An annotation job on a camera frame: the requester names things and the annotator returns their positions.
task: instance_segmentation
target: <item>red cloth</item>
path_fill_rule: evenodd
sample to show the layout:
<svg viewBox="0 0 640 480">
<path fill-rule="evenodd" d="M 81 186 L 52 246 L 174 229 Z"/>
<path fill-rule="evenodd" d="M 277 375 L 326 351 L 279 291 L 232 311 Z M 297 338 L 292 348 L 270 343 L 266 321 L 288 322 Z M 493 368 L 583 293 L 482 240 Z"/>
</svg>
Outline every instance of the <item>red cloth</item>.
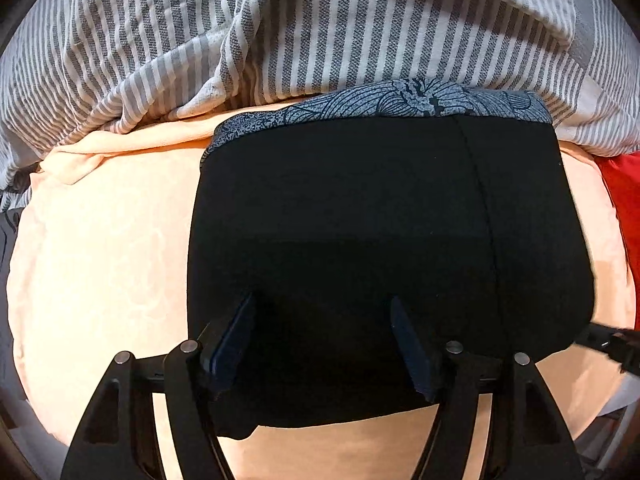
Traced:
<svg viewBox="0 0 640 480">
<path fill-rule="evenodd" d="M 636 285 L 636 330 L 640 330 L 640 152 L 594 159 L 618 213 L 626 257 Z"/>
</svg>

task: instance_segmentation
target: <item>round metal joint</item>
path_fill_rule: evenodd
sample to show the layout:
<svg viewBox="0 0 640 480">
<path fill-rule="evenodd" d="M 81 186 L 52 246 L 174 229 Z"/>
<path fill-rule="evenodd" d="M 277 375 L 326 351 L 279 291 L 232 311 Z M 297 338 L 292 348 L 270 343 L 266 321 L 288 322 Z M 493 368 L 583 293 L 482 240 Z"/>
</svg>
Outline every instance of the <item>round metal joint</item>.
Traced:
<svg viewBox="0 0 640 480">
<path fill-rule="evenodd" d="M 122 352 L 118 352 L 116 354 L 116 357 L 113 358 L 114 361 L 117 362 L 117 364 L 119 365 L 123 365 L 124 363 L 126 363 L 129 359 L 131 358 L 131 354 L 129 352 L 127 352 L 126 350 L 123 350 Z"/>
<path fill-rule="evenodd" d="M 450 354 L 462 354 L 465 349 L 460 341 L 449 341 L 446 345 L 447 352 Z"/>
<path fill-rule="evenodd" d="M 185 354 L 190 354 L 198 349 L 198 342 L 193 339 L 187 339 L 180 344 L 180 350 Z"/>
<path fill-rule="evenodd" d="M 518 352 L 513 356 L 514 361 L 516 361 L 521 366 L 526 366 L 531 362 L 531 359 L 524 352 Z"/>
</svg>

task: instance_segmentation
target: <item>striped blanket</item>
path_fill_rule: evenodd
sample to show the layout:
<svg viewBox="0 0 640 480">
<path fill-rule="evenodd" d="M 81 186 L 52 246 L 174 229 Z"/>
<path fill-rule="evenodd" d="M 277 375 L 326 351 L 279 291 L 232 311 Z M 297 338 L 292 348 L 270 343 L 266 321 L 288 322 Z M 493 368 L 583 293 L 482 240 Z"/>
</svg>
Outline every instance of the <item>striped blanket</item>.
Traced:
<svg viewBox="0 0 640 480">
<path fill-rule="evenodd" d="M 639 61 L 610 0 L 39 0 L 0 59 L 0 189 L 92 130 L 413 76 L 535 91 L 559 139 L 629 153 Z"/>
</svg>

